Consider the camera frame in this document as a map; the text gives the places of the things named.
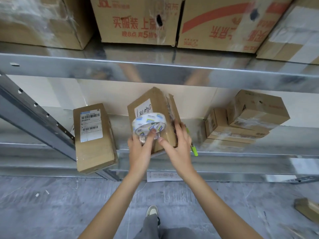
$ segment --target shoe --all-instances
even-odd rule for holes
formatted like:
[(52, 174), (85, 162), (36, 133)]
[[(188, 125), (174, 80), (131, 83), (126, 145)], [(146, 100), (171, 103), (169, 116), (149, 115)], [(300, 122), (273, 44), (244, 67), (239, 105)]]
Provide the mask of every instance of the shoe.
[(157, 226), (160, 226), (159, 210), (156, 205), (151, 205), (146, 212), (146, 217), (156, 214), (157, 215)]

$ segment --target person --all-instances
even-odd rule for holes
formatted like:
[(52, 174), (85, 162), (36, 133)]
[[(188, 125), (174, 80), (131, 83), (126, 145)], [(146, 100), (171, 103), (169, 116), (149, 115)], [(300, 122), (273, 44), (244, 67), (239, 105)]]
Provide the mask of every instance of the person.
[[(162, 137), (158, 138), (158, 142), (165, 149), (178, 175), (194, 193), (219, 236), (222, 239), (262, 239), (195, 171), (190, 159), (191, 137), (186, 131), (186, 126), (175, 121), (175, 128), (178, 138), (177, 148), (173, 148)], [(127, 176), (78, 239), (111, 239), (114, 237), (135, 190), (147, 171), (155, 134), (153, 129), (144, 146), (141, 145), (137, 135), (129, 138), (130, 170)], [(196, 237), (194, 232), (188, 228), (163, 231), (159, 230), (159, 225), (159, 211), (156, 206), (150, 206), (143, 227), (135, 239), (193, 239)]]

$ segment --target green highlighter pen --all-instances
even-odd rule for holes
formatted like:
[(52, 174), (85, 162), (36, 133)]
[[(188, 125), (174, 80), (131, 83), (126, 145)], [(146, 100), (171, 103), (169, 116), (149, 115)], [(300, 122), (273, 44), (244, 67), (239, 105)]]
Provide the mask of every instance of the green highlighter pen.
[(195, 157), (197, 157), (198, 153), (197, 153), (196, 147), (194, 146), (193, 143), (190, 145), (190, 148), (192, 149), (192, 152), (194, 153)]

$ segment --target jdl logo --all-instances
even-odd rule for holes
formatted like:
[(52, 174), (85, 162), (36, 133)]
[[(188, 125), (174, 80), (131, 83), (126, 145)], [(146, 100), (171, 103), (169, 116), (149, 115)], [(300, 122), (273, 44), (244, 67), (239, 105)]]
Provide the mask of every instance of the jdl logo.
[(99, 0), (98, 7), (108, 7), (111, 8), (111, 6), (108, 4), (107, 0)]

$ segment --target person's right hand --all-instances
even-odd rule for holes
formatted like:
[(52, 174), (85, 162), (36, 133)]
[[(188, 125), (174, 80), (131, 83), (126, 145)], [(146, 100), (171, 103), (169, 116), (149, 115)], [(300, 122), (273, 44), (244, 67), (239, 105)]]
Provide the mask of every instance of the person's right hand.
[(173, 148), (164, 138), (158, 138), (159, 144), (165, 149), (174, 168), (182, 178), (190, 173), (195, 172), (190, 159), (190, 146), (192, 139), (187, 133), (184, 123), (180, 124), (175, 120), (175, 129), (178, 139), (178, 147)]

